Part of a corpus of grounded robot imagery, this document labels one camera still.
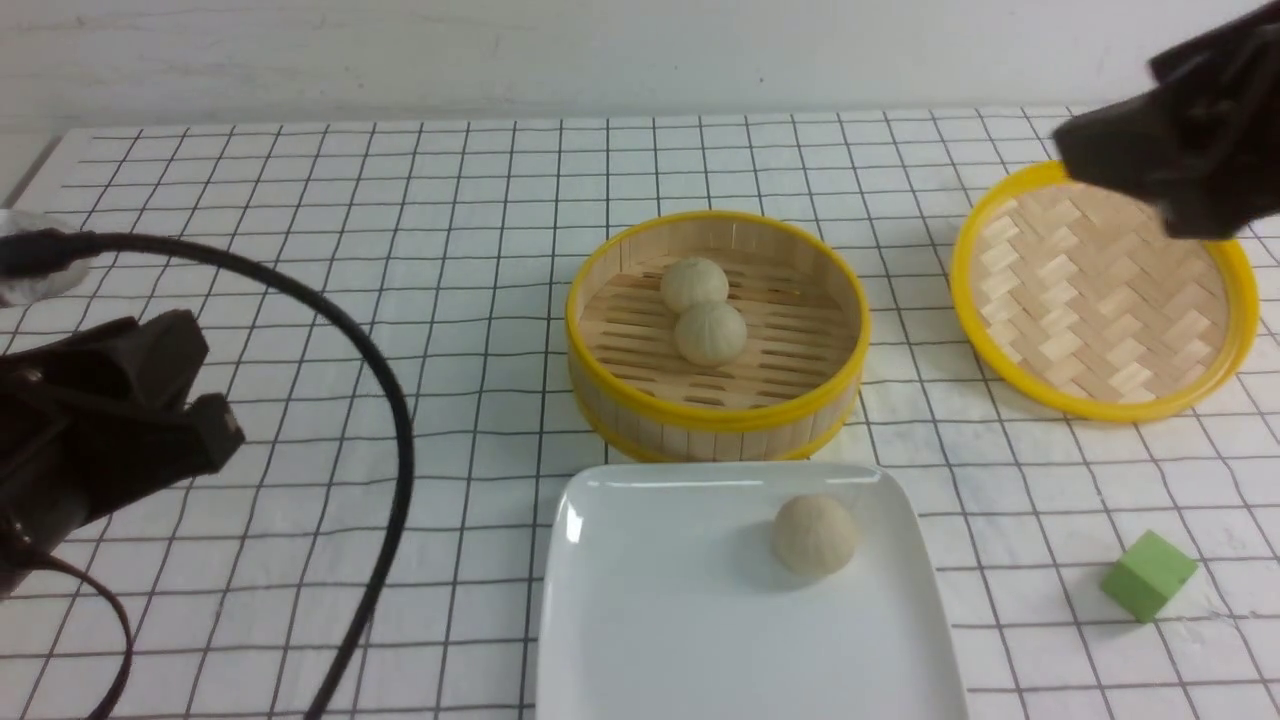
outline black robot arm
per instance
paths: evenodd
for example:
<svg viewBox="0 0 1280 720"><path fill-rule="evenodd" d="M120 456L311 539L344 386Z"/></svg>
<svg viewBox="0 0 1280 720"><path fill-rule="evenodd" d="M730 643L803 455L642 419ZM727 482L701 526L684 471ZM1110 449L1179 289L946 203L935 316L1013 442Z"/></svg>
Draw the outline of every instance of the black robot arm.
<svg viewBox="0 0 1280 720"><path fill-rule="evenodd" d="M1280 211L1280 0L1149 63L1147 94L1053 131L1073 178L1153 205L1171 237Z"/></svg>

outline silver object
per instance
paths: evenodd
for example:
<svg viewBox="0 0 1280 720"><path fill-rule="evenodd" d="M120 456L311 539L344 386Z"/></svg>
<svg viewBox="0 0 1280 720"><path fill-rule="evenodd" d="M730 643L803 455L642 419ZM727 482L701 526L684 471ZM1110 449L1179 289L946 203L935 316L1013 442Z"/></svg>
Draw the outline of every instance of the silver object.
<svg viewBox="0 0 1280 720"><path fill-rule="evenodd" d="M18 232L55 228L63 232L78 232L58 218L28 213L26 210L0 210L0 236ZM42 275L38 278L4 278L0 277L0 307L13 305L29 305L37 300L55 297L84 282L88 275L90 261L77 260L64 270Z"/></svg>

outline table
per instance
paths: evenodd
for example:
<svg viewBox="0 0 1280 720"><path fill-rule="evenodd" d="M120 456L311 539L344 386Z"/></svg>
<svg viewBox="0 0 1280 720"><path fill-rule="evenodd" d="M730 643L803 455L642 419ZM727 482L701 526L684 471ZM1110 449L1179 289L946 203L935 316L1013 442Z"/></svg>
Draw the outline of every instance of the table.
<svg viewBox="0 0 1280 720"><path fill-rule="evenodd" d="M1065 420L979 365L943 269L987 187L1050 156L1069 108L77 131L19 206L229 247L324 288L412 393L410 529L335 716L534 716L556 502L625 461L573 407L563 302L609 234L692 209L764 213L867 286L861 404L822 459L905 484L938 569L973 716L1276 717L1280 223L1243 237L1263 324L1236 378L1143 425ZM211 268L102 258L65 297L0 313L9 351L122 315L198 314L196 392L250 437L216 477L77 532L58 553L137 633L118 717L296 717L346 629L390 498L390 419L315 316ZM1135 626L1097 589L1155 529L1202 570ZM0 716L82 715L119 628L64 578L0 605Z"/></svg>

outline bamboo steamer basket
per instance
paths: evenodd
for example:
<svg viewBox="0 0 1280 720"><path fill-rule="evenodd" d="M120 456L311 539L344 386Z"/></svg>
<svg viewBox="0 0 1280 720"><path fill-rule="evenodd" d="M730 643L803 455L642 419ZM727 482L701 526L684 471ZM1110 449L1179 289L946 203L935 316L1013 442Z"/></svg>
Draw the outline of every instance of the bamboo steamer basket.
<svg viewBox="0 0 1280 720"><path fill-rule="evenodd" d="M1244 361L1258 292L1239 243L1172 240L1156 211L1041 163L1005 178L956 238L951 293L1010 384L1093 420L1203 400Z"/></svg>
<svg viewBox="0 0 1280 720"><path fill-rule="evenodd" d="M721 368L675 348L677 316L658 287L689 256L724 269L748 324L746 348ZM579 409L644 461L808 457L852 413L870 342L867 295L836 252L795 227L718 210L609 240L573 279L564 324Z"/></svg>

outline yellow rim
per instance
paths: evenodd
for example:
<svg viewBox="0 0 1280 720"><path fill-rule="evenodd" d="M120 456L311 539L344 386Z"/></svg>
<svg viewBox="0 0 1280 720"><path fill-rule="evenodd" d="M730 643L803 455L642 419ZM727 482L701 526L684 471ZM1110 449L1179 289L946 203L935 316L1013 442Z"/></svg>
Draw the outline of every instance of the yellow rim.
<svg viewBox="0 0 1280 720"><path fill-rule="evenodd" d="M586 419L586 424L591 425L591 429L595 430L598 436L604 438L604 442L618 448L618 452L622 452L627 457L639 460L640 462L687 462L687 460L666 457L663 455L658 455L657 452L645 450L644 447L640 447L639 445L614 433L612 429L607 428L604 423L600 423L599 419L596 419L596 416L586 407L582 398L579 397L577 391L573 391L573 401L577 402L577 410L582 414L582 418ZM840 433L840 430L845 429L845 420L854 414L855 407L858 407L856 400L850 404L849 410L846 410L845 414L837 419L836 424L832 425L831 429L818 436L813 442L797 447L780 457L769 457L769 460L808 460L809 456L818 452L828 442L831 442L836 434Z"/></svg>
<svg viewBox="0 0 1280 720"><path fill-rule="evenodd" d="M849 278L849 282L854 287L854 295L858 297L859 333L854 345L854 352L849 356L849 360L845 361L840 370L831 377L831 379L805 395L801 395L800 397L787 400L786 402L780 402L777 405L771 405L768 407L756 407L753 410L714 410L710 407L681 405L678 402L658 400L657 397L645 395L613 377L612 373L604 369L604 365L591 356L590 351L586 348L586 342L582 341L582 336L577 331L577 323L570 319L573 315L571 309L577 305L577 293L581 288L582 279L591 270L591 266L595 265L595 263L598 263L611 247L618 245L632 234L668 223L680 223L705 218L760 223L787 232L817 249L828 260L835 263L836 266L840 268L840 272ZM604 389L604 392L613 397L613 400L658 423L669 423L689 429L716 432L748 432L772 428L813 414L856 379L858 372L863 366L863 359L867 356L867 348L870 345L872 337L872 313L867 306L867 293L863 291L863 284L858 281L858 275L849 269L849 265L845 264L845 260L840 255L827 247L820 240L801 231L800 228L780 223L769 218L763 218L760 215L731 213L727 210L699 210L694 213L664 215L616 234L608 242L602 245L595 252L593 252L585 263L582 263L582 268L579 269L577 275L573 278L573 284L568 291L568 299L564 304L564 327L568 332L570 352L572 352L582 363L590 380Z"/></svg>
<svg viewBox="0 0 1280 720"><path fill-rule="evenodd" d="M973 299L973 288L969 283L970 263L973 260L973 245L977 236L987 224L987 218L993 210L1007 200L1037 190L1044 186L1071 182L1066 176L1061 163L1041 163L1019 170L1004 181L982 199L969 214L960 234L956 237L955 251L951 258L951 297L955 301L956 314L960 316L960 325L964 328L969 341L973 342L978 355L1009 384L1016 387L1030 398L1050 407L1061 410L1070 415L1088 418L1091 420L1107 420L1114 423L1137 423L1157 420L1178 414L1190 407L1199 400L1208 396L1226 382L1240 363L1249 354L1253 337L1258 325L1258 288L1253 279L1253 269L1249 260L1240 249L1239 242L1231 240L1226 242L1206 242L1210 258L1217 263L1219 272L1226 284L1226 300L1230 309L1230 325L1226 333L1226 345L1212 365L1190 386L1148 402L1135 402L1132 405L1098 402L1087 397L1068 395L1051 387L1038 377L1020 368L1000 350L978 313L978 306Z"/></svg>

